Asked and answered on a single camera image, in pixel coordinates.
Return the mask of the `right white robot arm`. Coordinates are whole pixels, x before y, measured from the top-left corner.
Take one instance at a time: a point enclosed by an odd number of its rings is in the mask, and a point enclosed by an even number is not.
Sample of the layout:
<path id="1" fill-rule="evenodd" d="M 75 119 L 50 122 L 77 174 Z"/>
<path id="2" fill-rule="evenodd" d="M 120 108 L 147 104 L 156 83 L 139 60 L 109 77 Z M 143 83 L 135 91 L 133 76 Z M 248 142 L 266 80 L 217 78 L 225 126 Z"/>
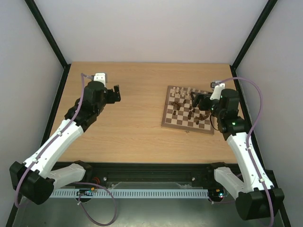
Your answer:
<path id="1" fill-rule="evenodd" d="M 216 87 L 213 93 L 191 92 L 191 99 L 193 107 L 217 118 L 218 130 L 232 149 L 242 176 L 239 179 L 224 163 L 216 163 L 207 172 L 207 181 L 211 185 L 219 183 L 227 190 L 243 220 L 274 218 L 285 196 L 264 171 L 248 135 L 248 124 L 238 115 L 239 93 Z"/>

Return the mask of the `wooden chess board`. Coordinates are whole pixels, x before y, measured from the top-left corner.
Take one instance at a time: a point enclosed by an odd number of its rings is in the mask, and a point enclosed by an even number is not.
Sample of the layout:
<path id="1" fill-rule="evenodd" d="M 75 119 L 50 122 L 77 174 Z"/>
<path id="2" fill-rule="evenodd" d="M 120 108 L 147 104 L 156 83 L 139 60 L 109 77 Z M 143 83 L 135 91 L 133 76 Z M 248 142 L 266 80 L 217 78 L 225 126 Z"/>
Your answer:
<path id="1" fill-rule="evenodd" d="M 192 106 L 191 93 L 206 91 L 190 87 L 168 86 L 161 125 L 165 128 L 214 134 L 214 117 L 210 112 Z"/>

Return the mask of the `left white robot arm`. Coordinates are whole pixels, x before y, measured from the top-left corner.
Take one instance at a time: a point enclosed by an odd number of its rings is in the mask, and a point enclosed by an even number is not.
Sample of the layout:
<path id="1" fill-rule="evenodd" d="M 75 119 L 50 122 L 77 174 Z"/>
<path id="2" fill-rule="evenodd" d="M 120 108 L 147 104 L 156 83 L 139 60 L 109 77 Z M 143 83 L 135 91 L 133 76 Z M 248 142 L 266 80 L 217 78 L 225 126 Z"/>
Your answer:
<path id="1" fill-rule="evenodd" d="M 55 133 L 23 163 L 14 162 L 9 168 L 13 189 L 40 205 L 54 190 L 74 182 L 88 183 L 92 167 L 75 161 L 67 167 L 53 170 L 60 156 L 93 124 L 105 105 L 121 100 L 120 89 L 115 85 L 107 89 L 102 82 L 91 81 L 82 87 L 81 96 L 64 116 Z"/>

